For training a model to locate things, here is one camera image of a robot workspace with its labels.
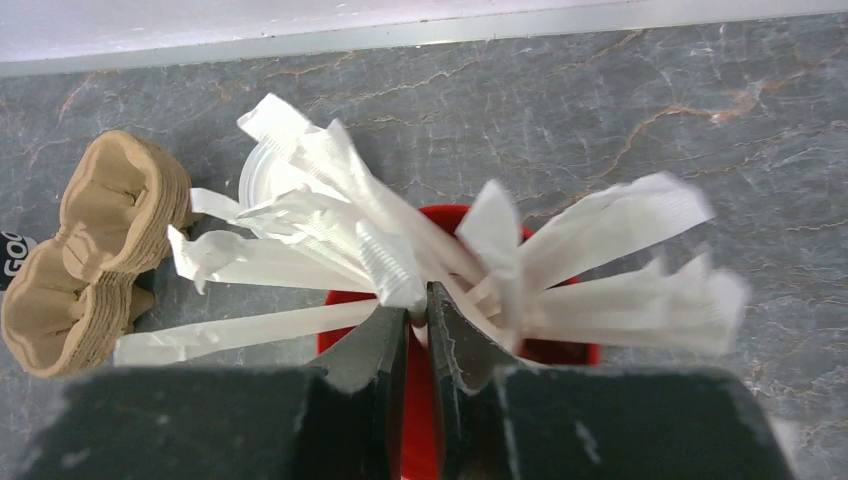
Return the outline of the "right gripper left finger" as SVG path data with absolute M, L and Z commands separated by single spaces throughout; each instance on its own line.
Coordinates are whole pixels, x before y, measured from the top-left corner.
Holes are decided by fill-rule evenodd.
M 408 343 L 380 307 L 299 367 L 121 368 L 68 386 L 20 479 L 396 479 Z

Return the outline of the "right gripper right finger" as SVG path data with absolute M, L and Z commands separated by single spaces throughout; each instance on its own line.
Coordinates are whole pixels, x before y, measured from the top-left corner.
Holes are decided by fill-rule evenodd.
M 428 333 L 449 308 L 428 287 Z M 499 365 L 462 391 L 444 479 L 791 479 L 758 401 L 716 368 Z

